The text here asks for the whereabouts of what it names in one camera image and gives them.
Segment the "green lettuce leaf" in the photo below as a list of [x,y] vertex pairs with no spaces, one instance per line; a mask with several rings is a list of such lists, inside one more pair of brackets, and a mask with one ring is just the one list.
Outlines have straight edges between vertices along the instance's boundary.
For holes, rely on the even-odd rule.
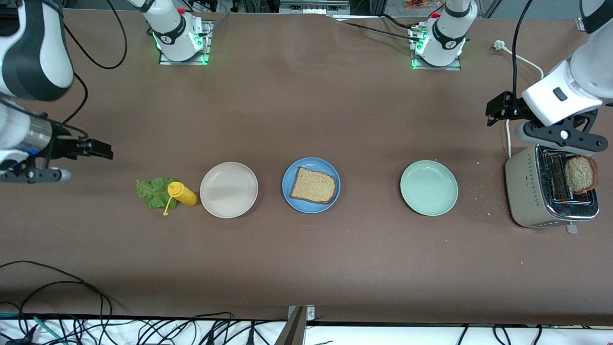
[[150,209],[164,209],[170,199],[167,187],[177,183],[175,178],[158,177],[151,181],[136,180],[136,194],[145,200]]

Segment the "yellow squeeze bottle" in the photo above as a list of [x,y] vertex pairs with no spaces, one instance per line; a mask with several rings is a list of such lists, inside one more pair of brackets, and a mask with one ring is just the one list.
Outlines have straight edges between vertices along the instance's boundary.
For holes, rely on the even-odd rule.
[[169,194],[169,199],[166,203],[166,207],[164,209],[163,215],[168,216],[169,206],[172,200],[176,200],[180,203],[183,203],[187,206],[195,206],[198,203],[198,197],[191,189],[187,188],[183,183],[180,182],[172,182],[167,186],[167,193]]

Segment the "brown bread slice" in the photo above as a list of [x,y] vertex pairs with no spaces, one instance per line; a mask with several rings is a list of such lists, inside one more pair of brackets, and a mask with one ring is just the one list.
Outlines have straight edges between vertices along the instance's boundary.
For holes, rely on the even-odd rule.
[[571,157],[565,163],[566,180],[575,195],[586,194],[594,190],[599,181],[596,161],[589,156]]
[[290,197],[320,205],[328,205],[336,194],[333,177],[320,171],[300,167]]

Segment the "pale green plate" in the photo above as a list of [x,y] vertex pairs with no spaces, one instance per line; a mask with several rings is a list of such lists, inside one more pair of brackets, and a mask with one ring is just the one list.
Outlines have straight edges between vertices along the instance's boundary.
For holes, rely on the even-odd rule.
[[440,216],[458,200],[458,183],[453,173],[433,160],[410,164],[401,174],[400,193],[405,203],[425,216]]

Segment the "beige plate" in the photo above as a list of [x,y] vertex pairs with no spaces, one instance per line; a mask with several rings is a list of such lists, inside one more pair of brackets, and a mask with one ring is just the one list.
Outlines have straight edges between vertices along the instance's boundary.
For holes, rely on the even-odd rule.
[[221,163],[210,169],[201,181],[201,203],[217,218],[238,218],[256,203],[259,183],[254,172],[237,162]]

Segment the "blue plate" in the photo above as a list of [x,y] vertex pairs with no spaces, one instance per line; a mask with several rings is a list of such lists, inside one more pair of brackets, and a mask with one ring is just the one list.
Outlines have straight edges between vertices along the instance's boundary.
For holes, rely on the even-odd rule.
[[[331,200],[326,203],[316,203],[313,201],[307,201],[304,199],[298,199],[291,197],[291,192],[294,189],[294,184],[297,181],[298,171],[300,168],[304,168],[311,171],[320,172],[329,175],[335,183],[335,191],[331,197]],[[337,170],[326,160],[316,157],[308,157],[299,159],[285,170],[282,178],[282,194],[285,201],[295,210],[307,214],[316,214],[323,212],[331,207],[337,201],[340,196],[340,176]]]

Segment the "beige chrome toaster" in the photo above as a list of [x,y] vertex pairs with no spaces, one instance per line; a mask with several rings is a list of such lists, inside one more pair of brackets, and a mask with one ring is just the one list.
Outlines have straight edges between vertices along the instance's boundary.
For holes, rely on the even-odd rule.
[[596,218],[596,190],[575,195],[566,180],[565,163],[577,156],[536,145],[508,159],[504,173],[515,223],[527,229],[563,226],[567,233],[577,234],[579,223]]

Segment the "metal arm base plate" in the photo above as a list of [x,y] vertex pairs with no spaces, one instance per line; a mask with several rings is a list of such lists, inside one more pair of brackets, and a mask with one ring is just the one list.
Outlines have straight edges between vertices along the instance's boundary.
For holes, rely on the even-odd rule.
[[455,59],[449,65],[446,66],[435,66],[431,65],[431,63],[427,62],[422,55],[420,55],[420,51],[427,45],[429,42],[428,29],[426,26],[414,24],[411,28],[407,29],[407,33],[410,38],[417,38],[416,41],[412,41],[410,43],[411,54],[412,54],[412,68],[413,69],[425,69],[425,70],[446,70],[446,71],[458,71],[461,70],[460,63],[460,53],[462,53],[462,48],[458,51]]
[[184,31],[176,37],[153,32],[160,65],[208,65],[215,22],[184,14]]

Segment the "metal table bracket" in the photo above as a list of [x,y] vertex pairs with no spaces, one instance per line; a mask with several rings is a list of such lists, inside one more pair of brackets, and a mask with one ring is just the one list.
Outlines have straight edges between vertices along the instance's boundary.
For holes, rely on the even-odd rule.
[[288,319],[274,345],[304,345],[308,321],[315,319],[315,306],[289,306]]

